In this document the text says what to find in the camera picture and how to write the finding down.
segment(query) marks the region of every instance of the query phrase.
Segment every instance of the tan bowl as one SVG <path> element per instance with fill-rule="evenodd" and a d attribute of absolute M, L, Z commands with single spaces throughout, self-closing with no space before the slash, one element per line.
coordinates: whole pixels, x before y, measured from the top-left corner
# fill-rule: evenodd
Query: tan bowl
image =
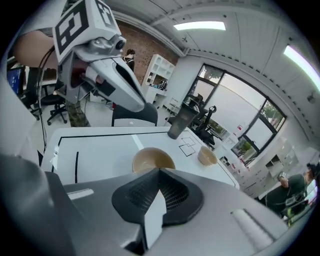
<path fill-rule="evenodd" d="M 132 161 L 132 170 L 137 173 L 150 168 L 176 169 L 176 166 L 166 152 L 159 148 L 146 147 L 135 154 Z"/>
<path fill-rule="evenodd" d="M 206 146 L 201 147 L 198 159 L 205 166 L 215 165 L 218 162 L 216 155 Z"/>

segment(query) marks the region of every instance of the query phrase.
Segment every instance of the man in green shirt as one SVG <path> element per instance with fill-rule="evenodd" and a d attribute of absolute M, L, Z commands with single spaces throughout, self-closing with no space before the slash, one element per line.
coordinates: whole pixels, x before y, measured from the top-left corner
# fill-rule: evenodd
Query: man in green shirt
<path fill-rule="evenodd" d="M 295 174 L 288 179 L 284 176 L 279 178 L 281 186 L 271 190 L 262 199 L 260 203 L 274 211 L 277 215 L 286 208 L 286 200 L 307 190 L 307 186 L 315 179 L 319 172 L 318 166 L 307 164 L 307 171 L 304 174 Z"/>

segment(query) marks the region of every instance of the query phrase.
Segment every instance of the person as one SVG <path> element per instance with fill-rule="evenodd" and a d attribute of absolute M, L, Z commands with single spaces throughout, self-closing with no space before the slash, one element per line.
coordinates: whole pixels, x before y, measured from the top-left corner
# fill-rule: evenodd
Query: person
<path fill-rule="evenodd" d="M 304 174 L 295 174 L 286 178 L 283 173 L 280 173 L 278 180 L 281 185 L 268 192 L 262 199 L 256 198 L 256 200 L 281 216 L 286 208 L 286 200 L 304 193 L 307 186 L 316 178 L 319 169 L 319 164 L 316 166 L 308 163 Z"/>
<path fill-rule="evenodd" d="M 122 58 L 132 71 L 134 71 L 135 69 L 135 61 L 134 61 L 135 56 L 136 56 L 136 51 L 133 49 L 129 49 L 126 51 L 126 56 Z"/>
<path fill-rule="evenodd" d="M 78 0 L 59 0 L 59 2 L 64 4 L 62 15 L 77 1 Z M 53 9 L 51 10 L 51 12 L 56 12 L 59 14 L 59 9 Z M 35 14 L 26 24 L 26 28 L 22 30 L 19 38 L 16 40 L 12 48 L 12 52 L 16 60 L 22 65 L 29 66 L 30 72 L 34 73 L 38 73 L 38 67 L 41 59 L 54 45 L 52 27 L 37 29 L 37 26 L 41 26 L 41 23 L 45 24 L 49 22 L 43 19 L 45 19 L 43 18 L 43 16 Z M 45 68 L 57 69 L 58 64 L 58 59 L 54 51 L 49 57 Z M 73 66 L 73 70 L 79 73 L 85 72 L 85 62 L 76 62 L 76 64 Z M 90 127 L 90 123 L 86 115 L 81 110 L 80 101 L 78 101 L 76 104 L 73 104 L 66 100 L 65 106 L 67 109 L 71 127 Z"/>

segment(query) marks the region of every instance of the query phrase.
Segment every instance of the floor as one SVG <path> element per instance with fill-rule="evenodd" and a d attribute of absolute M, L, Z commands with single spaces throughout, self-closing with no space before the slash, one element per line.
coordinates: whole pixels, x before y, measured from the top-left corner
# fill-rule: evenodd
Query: floor
<path fill-rule="evenodd" d="M 109 109 L 109 105 L 106 106 L 103 103 L 91 102 L 89 100 L 81 101 L 82 111 L 85 113 L 88 121 L 90 122 L 91 127 L 111 127 L 112 121 L 112 110 Z M 51 125 L 47 124 L 47 119 L 50 117 L 50 111 L 53 110 L 53 106 L 43 106 L 42 107 L 42 119 L 44 128 L 46 131 L 46 141 L 47 143 L 50 141 L 52 134 L 59 128 L 70 128 L 70 122 L 68 113 L 65 112 L 64 118 L 67 120 L 67 123 L 64 124 L 62 118 L 60 116 L 56 116 L 51 121 Z M 158 123 L 157 126 L 169 126 L 166 123 L 165 118 L 169 116 L 169 112 L 164 108 L 158 109 Z M 146 126 L 154 126 L 152 123 L 141 121 L 141 120 L 132 120 L 132 119 L 122 119 L 116 120 L 114 122 L 114 126 L 116 127 L 146 127 Z M 44 152 L 44 139 L 42 132 L 41 121 L 37 121 L 32 128 L 30 133 L 31 141 L 34 147 L 41 153 Z"/>

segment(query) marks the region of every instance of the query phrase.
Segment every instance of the desk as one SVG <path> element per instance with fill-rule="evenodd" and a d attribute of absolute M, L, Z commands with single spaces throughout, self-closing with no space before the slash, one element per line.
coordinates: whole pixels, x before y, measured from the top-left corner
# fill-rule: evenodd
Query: desk
<path fill-rule="evenodd" d="M 132 172 L 135 154 L 147 147 L 159 148 L 173 159 L 177 170 L 227 183 L 239 189 L 236 179 L 218 160 L 204 166 L 198 152 L 205 144 L 189 129 L 174 140 L 169 127 L 61 128 L 52 135 L 42 169 L 59 175 L 62 184 L 90 182 Z"/>

